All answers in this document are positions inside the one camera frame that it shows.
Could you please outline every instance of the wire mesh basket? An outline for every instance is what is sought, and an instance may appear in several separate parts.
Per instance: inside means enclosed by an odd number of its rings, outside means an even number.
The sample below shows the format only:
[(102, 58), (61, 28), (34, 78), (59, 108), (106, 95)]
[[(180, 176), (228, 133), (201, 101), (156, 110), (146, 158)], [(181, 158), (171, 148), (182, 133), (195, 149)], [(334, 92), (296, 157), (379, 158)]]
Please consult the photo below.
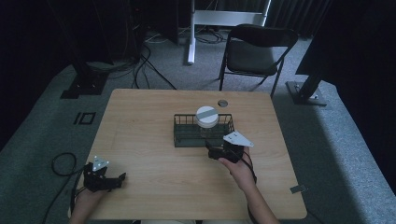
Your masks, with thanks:
[(213, 128), (202, 129), (194, 114), (175, 114), (174, 140), (175, 147), (204, 147), (205, 140), (212, 146), (220, 147), (223, 136), (233, 132), (233, 116), (219, 114), (219, 122)]

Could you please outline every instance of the white round object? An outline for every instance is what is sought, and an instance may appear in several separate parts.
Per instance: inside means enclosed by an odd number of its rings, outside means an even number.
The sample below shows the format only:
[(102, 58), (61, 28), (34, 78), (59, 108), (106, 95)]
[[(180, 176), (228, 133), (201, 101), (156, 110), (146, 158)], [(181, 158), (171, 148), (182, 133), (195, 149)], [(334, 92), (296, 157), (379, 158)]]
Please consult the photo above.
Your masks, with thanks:
[(202, 128), (213, 128), (219, 122), (219, 113), (212, 106), (202, 106), (195, 115), (197, 123)]

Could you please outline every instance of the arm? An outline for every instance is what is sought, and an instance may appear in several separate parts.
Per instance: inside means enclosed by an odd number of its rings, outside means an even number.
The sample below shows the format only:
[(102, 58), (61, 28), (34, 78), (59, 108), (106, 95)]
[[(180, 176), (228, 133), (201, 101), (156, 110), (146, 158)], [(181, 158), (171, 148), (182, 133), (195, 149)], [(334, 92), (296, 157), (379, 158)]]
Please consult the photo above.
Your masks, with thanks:
[(106, 194), (107, 190), (92, 192), (84, 189), (76, 198), (76, 205), (69, 219), (69, 224), (84, 224)]
[[(250, 162), (248, 158), (249, 149), (245, 147), (243, 159)], [(253, 175), (250, 169), (242, 162), (232, 163), (224, 158), (220, 158), (219, 161), (230, 170), (233, 179), (235, 180), (238, 187), (245, 193), (247, 198), (247, 206), (250, 209), (251, 214), (256, 218), (259, 223), (279, 223), (276, 216), (271, 211), (265, 199), (262, 197), (259, 189), (256, 187)]]

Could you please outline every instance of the hand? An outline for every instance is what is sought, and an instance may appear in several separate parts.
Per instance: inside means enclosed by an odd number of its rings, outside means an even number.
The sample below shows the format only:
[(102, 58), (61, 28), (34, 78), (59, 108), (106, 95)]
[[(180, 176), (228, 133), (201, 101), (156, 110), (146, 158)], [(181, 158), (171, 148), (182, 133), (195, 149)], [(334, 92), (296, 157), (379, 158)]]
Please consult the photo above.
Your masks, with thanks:
[(99, 204), (100, 200), (107, 194), (107, 190), (92, 192), (84, 189), (76, 198), (76, 204), (69, 224), (83, 224)]
[[(250, 158), (248, 157), (249, 148), (244, 147), (244, 151), (245, 153), (242, 158), (248, 164), (251, 165)], [(252, 188), (256, 188), (253, 174), (251, 173), (248, 166), (244, 164), (242, 161), (239, 161), (237, 163), (232, 163), (231, 161), (228, 161), (225, 158), (219, 158), (218, 161), (221, 162), (225, 167), (227, 167), (227, 169), (230, 171), (230, 174), (233, 176), (233, 179), (235, 180), (236, 184), (242, 191), (247, 192)]]

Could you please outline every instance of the table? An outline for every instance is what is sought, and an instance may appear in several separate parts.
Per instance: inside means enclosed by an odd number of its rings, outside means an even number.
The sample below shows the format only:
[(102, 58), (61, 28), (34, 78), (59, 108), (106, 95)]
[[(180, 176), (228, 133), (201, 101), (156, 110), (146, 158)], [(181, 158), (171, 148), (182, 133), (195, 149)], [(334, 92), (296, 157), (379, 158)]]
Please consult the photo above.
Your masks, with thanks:
[(195, 25), (220, 25), (236, 26), (242, 23), (257, 24), (264, 26), (271, 0), (268, 0), (262, 13), (236, 12), (236, 11), (213, 11), (195, 10), (195, 0), (191, 0), (191, 37), (188, 63), (195, 62)]
[[(228, 106), (218, 106), (226, 100)], [(175, 114), (202, 105), (233, 115), (250, 149), (258, 188), (278, 218), (306, 210), (270, 96), (262, 92), (114, 90), (94, 139), (94, 156), (110, 161), (107, 177), (126, 172), (121, 189), (103, 199), (92, 219), (247, 219), (247, 202), (229, 171), (205, 147), (175, 147)]]

